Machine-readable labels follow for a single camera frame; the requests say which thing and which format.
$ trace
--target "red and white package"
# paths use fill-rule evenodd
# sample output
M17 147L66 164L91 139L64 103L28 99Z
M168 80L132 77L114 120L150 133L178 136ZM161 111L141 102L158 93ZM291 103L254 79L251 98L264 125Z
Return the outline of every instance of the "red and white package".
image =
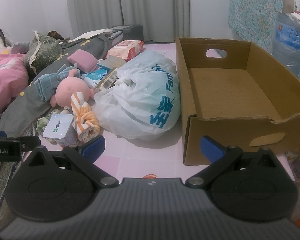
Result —
M111 55L129 61L140 53L143 49L143 45L143 41L122 41L109 49L107 57Z

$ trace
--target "pink bedding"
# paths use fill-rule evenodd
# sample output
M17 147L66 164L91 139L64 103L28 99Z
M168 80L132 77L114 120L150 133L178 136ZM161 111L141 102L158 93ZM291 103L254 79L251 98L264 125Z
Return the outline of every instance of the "pink bedding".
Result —
M24 54L0 54L0 114L28 85Z

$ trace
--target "orange striped towel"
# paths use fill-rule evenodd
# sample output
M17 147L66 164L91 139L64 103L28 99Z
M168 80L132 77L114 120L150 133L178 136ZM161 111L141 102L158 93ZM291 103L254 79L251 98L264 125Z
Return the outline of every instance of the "orange striped towel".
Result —
M84 101L83 93L71 96L71 107L74 115L74 128L81 142L88 142L100 133L99 120L92 112L91 106Z

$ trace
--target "pink plush toy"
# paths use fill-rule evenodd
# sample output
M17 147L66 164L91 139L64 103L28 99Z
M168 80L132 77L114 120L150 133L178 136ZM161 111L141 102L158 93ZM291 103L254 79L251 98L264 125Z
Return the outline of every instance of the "pink plush toy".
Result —
M89 88L82 79L74 77L75 73L75 69L70 70L69 76L60 82L56 94L50 100L52 107L55 107L57 104L62 107L71 107L71 96L75 92L82 92L86 102L89 98L93 98L93 89Z

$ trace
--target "familymart plastic bag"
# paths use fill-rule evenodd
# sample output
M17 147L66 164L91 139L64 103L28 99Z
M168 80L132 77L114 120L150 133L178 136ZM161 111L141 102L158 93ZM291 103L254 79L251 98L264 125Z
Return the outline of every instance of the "familymart plastic bag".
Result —
M93 112L100 126L127 139L156 139L180 116L175 64L155 51L145 51L117 72L115 86L98 92Z

